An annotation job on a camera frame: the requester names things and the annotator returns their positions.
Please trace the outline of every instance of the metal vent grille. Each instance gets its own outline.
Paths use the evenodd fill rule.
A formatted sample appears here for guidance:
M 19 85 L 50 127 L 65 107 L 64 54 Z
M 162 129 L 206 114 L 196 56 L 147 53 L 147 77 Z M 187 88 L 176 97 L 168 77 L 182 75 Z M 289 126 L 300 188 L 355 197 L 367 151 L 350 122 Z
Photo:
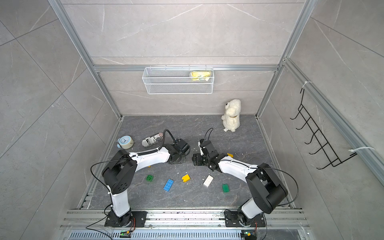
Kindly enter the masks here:
M 192 71 L 211 71 L 212 75 L 196 79 L 189 76 Z M 214 72 L 212 67 L 149 67 L 142 79 L 149 94 L 212 93 Z
M 240 240 L 241 230 L 135 230 L 130 239 L 135 240 Z M 120 230 L 114 230 L 113 239 L 120 238 Z M 91 230 L 72 230 L 69 240 L 108 240 L 99 232 Z

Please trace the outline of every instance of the white robotic arm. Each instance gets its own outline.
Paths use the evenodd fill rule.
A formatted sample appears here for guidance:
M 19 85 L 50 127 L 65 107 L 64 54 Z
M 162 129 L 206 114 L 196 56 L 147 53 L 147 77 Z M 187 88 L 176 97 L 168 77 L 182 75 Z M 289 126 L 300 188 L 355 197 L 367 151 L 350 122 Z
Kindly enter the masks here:
M 113 210 L 108 219 L 112 219 L 113 226 L 124 227 L 130 223 L 128 187 L 136 171 L 162 162 L 176 164 L 181 157 L 188 155 L 190 146 L 183 139 L 174 139 L 169 134 L 174 141 L 172 144 L 164 144 L 163 141 L 160 147 L 143 152 L 128 153 L 124 149 L 119 150 L 104 168 L 102 175 L 111 195 Z
M 200 154 L 193 155 L 194 165 L 231 174 L 248 184 L 252 198 L 238 209 L 238 219 L 243 225 L 249 225 L 260 213 L 271 213 L 287 196 L 287 189 L 268 164 L 252 165 L 219 154 L 209 140 L 201 139 L 198 146 Z

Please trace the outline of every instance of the plush toy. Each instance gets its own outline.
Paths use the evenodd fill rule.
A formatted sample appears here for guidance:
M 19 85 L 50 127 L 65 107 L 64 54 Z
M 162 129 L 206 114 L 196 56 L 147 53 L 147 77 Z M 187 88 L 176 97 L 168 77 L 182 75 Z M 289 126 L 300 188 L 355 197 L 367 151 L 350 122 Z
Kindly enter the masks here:
M 239 99 L 233 99 L 225 105 L 225 114 L 221 116 L 221 119 L 224 127 L 231 132 L 240 126 L 240 110 L 241 102 Z

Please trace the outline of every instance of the dark stone floor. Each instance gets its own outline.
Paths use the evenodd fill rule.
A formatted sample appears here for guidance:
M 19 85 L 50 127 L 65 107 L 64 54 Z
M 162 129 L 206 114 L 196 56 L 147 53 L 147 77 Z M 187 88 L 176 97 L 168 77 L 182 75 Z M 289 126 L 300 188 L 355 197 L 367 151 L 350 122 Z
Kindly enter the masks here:
M 205 166 L 193 166 L 192 154 L 198 153 L 197 142 L 213 127 L 210 140 L 219 153 L 231 153 L 235 159 L 251 164 L 263 162 L 273 165 L 254 115 L 241 115 L 240 127 L 236 132 L 223 131 L 220 115 L 201 116 L 126 116 L 118 138 L 130 135 L 135 141 L 128 151 L 137 152 L 157 147 L 144 148 L 141 141 L 157 132 L 169 129 L 175 138 L 184 139 L 191 146 L 186 163 L 169 165 L 156 164 L 135 173 L 128 189 L 129 204 L 133 209 L 158 207 L 215 207 L 240 206 L 250 197 L 245 182 L 218 171 L 212 172 Z M 117 152 L 115 146 L 110 158 Z M 147 182 L 147 175 L 153 175 L 153 182 Z M 183 183 L 182 176 L 189 174 L 191 180 Z M 207 188 L 203 185 L 208 175 L 214 177 Z M 168 179 L 174 181 L 169 192 L 163 187 Z M 223 193 L 222 184 L 228 184 L 230 192 Z M 107 190 L 101 184 L 96 186 L 89 205 L 90 209 L 104 209 L 111 202 Z

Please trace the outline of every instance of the cable tie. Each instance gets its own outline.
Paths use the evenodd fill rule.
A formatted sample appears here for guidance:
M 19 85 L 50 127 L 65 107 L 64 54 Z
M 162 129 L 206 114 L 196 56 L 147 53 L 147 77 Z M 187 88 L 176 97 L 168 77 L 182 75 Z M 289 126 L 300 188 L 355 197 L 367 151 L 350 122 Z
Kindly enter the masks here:
M 301 88 L 304 88 L 305 84 L 307 84 L 307 83 L 311 83 L 311 81 L 305 81 L 304 85 Z
M 357 150 L 365 149 L 365 148 L 375 150 L 375 149 L 372 148 L 372 147 L 358 147 L 358 148 L 355 148 L 355 149 L 349 149 L 348 151 L 350 151 L 350 152 L 356 152 Z

